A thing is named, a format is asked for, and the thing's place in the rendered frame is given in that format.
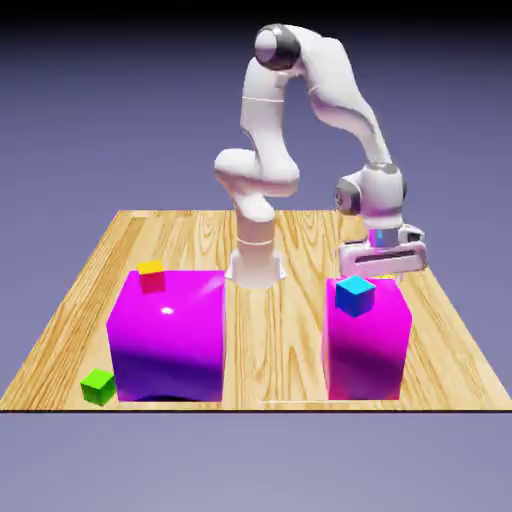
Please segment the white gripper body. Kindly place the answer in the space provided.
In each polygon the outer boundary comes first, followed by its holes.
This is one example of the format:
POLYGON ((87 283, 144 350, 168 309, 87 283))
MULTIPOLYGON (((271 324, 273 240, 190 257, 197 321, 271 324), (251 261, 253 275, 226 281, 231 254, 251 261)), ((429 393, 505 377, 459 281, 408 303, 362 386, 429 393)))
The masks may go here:
POLYGON ((388 274, 421 271, 427 266, 426 245, 408 242, 391 248, 373 247, 368 241, 342 244, 339 269, 343 276, 373 278, 388 274))

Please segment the small blue cube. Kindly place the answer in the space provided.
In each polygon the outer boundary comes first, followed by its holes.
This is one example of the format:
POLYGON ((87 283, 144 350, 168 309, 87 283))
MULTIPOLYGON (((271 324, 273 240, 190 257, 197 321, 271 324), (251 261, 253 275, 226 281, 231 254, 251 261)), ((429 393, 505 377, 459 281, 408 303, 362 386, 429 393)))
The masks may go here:
POLYGON ((335 306, 351 317, 369 312, 374 305, 376 285, 359 276, 341 279, 335 285, 335 306))

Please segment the small red cube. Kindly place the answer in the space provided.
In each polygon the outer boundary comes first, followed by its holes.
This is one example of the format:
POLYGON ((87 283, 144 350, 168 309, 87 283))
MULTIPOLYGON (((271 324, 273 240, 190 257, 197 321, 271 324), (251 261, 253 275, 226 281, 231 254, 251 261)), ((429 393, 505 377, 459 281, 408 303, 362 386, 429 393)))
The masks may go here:
POLYGON ((143 294, 159 293, 165 290, 165 271, 160 260, 138 263, 137 271, 143 294))

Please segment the small green cube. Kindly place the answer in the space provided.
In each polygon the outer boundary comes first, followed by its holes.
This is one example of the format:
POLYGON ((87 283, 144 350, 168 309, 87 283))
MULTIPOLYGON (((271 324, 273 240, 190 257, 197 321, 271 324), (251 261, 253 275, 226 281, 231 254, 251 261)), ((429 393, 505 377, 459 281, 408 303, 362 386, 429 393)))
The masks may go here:
POLYGON ((95 368, 80 382, 80 387, 85 401, 104 406, 116 392, 114 374, 95 368))

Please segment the large magenta box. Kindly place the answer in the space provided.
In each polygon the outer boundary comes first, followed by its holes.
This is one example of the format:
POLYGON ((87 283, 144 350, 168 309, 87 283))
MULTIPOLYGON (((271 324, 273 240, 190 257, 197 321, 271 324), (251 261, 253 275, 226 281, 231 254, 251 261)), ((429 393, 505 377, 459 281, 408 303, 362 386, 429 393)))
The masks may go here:
POLYGON ((106 328, 120 401, 222 400, 223 271, 166 270, 146 286, 132 270, 106 328))
POLYGON ((373 308, 351 317, 335 306, 335 285, 326 280, 322 360, 330 400, 396 400, 400 396, 412 314, 396 281, 376 285, 373 308))

